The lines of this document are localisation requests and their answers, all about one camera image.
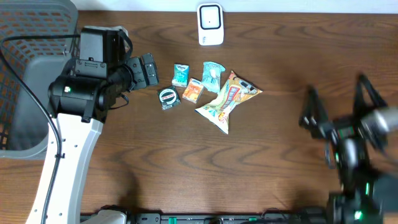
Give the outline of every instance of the light blue snack packet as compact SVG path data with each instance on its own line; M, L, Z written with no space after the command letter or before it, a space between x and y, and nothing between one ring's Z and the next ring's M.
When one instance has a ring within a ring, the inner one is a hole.
M187 87L188 85L189 65L174 65L173 86Z
M221 72L224 72L224 66L215 62L203 62L203 76L201 83L206 89L213 93L220 92Z

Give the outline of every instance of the white plug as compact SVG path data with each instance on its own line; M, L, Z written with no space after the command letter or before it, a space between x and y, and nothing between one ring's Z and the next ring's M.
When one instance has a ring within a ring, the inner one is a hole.
M200 45L219 45L224 41L223 8L217 3L198 6L198 39Z

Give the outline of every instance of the wood grain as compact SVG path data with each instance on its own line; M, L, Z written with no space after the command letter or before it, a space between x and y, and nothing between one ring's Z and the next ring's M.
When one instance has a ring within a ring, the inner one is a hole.
M223 45L201 47L195 13L80 12L79 27L124 26L133 54L151 52L160 76L160 85L128 94L129 106L109 112L82 212L107 204L165 213L261 212L325 205L329 191L339 190L323 143L298 126L305 87L314 84L330 117L339 116L351 112L356 74L364 71L398 104L398 16L226 13L224 23ZM189 64L190 76L201 79L204 61L226 67L223 82L234 70L264 90L234 109L229 135L194 112L213 93L205 91L196 105L183 100L160 108L157 90L171 85L173 64ZM398 156L397 148L393 136L389 153ZM377 166L391 168L371 154ZM24 223L42 165L1 160L0 223Z

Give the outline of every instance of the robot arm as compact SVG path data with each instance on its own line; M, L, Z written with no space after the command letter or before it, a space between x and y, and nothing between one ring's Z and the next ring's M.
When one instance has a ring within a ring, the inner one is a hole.
M373 105L365 103L362 85ZM311 88L300 126L309 130L312 138L324 139L333 148L343 191L329 196L328 223L382 223L384 212L397 210L398 179L371 165L366 141L383 151L386 134L398 127L398 110L387 106L364 75L359 76L353 109L353 114L329 121L316 91Z
M129 47L127 53L124 43ZM49 200L47 223L80 223L88 164L108 110L122 92L157 84L152 55L144 57L145 65L137 58L130 58L132 44L122 29L85 27L80 44L80 58L72 58L49 86L48 110L62 139L62 156ZM137 78L145 84L136 86ZM26 223L37 224L42 220L56 163L55 142L50 131L39 188ZM123 212L103 210L85 223L125 224L127 218Z

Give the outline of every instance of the small snack packet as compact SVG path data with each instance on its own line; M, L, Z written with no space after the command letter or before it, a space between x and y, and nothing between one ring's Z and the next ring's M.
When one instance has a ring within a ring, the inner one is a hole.
M215 62L203 62L203 77L201 83L206 89L213 93L220 92L221 72L224 72L224 66Z
M188 85L189 65L174 65L173 86L187 87Z
M199 96L203 92L204 86L201 84L201 81L198 81L194 78L189 80L188 87L185 89L182 94L182 98L189 100L193 103L197 103Z
M159 96L159 101L162 104L163 110L167 110L181 103L174 86L159 90L157 95Z
M262 93L250 83L238 78L233 71L212 102L196 109L205 118L213 122L225 134L228 134L228 116L236 105Z

